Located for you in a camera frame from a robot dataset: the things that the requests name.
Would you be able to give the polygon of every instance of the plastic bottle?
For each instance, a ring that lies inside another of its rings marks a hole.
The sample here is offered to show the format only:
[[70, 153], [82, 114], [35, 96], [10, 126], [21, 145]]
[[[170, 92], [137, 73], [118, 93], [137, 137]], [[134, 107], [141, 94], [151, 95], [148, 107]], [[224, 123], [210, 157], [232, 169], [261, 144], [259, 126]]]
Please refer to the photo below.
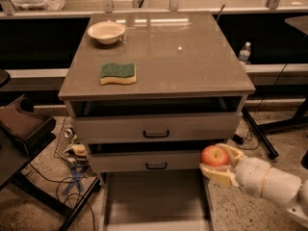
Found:
[[251, 45], [251, 43], [247, 42], [243, 46], [243, 48], [240, 50], [239, 60], [240, 60], [241, 65], [246, 65], [246, 63], [247, 63], [247, 61], [249, 59], [249, 56], [250, 56], [250, 53], [251, 53], [250, 45]]

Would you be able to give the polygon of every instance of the sponge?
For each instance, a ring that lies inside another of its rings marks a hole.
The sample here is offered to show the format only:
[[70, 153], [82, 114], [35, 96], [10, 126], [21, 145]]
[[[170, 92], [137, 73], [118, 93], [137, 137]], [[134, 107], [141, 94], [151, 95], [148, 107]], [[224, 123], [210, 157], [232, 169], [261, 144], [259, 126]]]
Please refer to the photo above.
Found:
[[132, 84], [136, 82], [135, 64], [103, 64], [100, 74], [100, 83]]

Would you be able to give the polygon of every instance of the green and yellow sponge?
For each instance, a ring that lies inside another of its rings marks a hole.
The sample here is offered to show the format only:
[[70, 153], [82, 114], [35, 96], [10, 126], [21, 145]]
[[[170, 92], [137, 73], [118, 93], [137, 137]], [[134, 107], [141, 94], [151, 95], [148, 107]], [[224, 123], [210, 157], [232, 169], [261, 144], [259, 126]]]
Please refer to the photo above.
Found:
[[103, 64], [100, 74], [101, 85], [116, 84], [132, 84], [136, 82], [136, 66], [135, 64]]

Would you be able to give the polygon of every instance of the drawer handle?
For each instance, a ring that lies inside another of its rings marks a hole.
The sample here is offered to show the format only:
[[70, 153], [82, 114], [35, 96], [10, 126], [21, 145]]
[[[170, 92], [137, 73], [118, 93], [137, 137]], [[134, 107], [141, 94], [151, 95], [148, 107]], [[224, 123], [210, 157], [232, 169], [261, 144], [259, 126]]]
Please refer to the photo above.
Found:
[[148, 134], [146, 131], [143, 131], [143, 136], [147, 139], [161, 139], [161, 138], [166, 138], [170, 134], [169, 130], [166, 130], [162, 134]]
[[166, 169], [167, 163], [146, 163], [145, 166], [149, 170]]

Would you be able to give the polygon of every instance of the red apple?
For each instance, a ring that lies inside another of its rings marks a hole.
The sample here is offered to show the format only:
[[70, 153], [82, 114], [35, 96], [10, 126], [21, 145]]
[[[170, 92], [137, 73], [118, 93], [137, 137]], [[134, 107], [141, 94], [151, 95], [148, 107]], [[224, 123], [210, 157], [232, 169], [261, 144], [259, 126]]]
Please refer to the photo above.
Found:
[[201, 152], [201, 163], [211, 167], [227, 166], [229, 154], [218, 145], [209, 145]]

